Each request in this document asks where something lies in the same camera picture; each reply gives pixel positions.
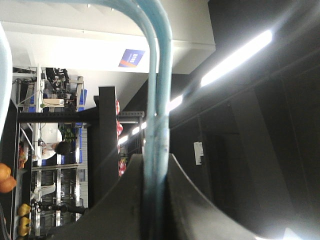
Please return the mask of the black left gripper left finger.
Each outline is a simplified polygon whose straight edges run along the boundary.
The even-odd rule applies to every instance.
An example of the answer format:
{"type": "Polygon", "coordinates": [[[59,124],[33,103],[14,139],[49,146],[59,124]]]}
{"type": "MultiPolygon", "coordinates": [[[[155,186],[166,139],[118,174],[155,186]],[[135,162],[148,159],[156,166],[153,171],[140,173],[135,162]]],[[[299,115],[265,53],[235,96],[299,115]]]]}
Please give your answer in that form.
{"type": "Polygon", "coordinates": [[[47,240],[139,240],[143,155],[133,154],[112,189],[78,221],[58,227],[47,240]]]}

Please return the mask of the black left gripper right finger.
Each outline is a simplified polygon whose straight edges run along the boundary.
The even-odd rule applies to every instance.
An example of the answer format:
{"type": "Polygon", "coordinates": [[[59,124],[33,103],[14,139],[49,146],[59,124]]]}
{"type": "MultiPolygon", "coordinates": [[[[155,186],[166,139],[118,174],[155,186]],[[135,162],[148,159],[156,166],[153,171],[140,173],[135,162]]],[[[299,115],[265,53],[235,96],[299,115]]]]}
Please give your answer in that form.
{"type": "Polygon", "coordinates": [[[171,226],[178,240],[256,240],[258,237],[219,210],[190,180],[176,157],[166,176],[171,226]]]}

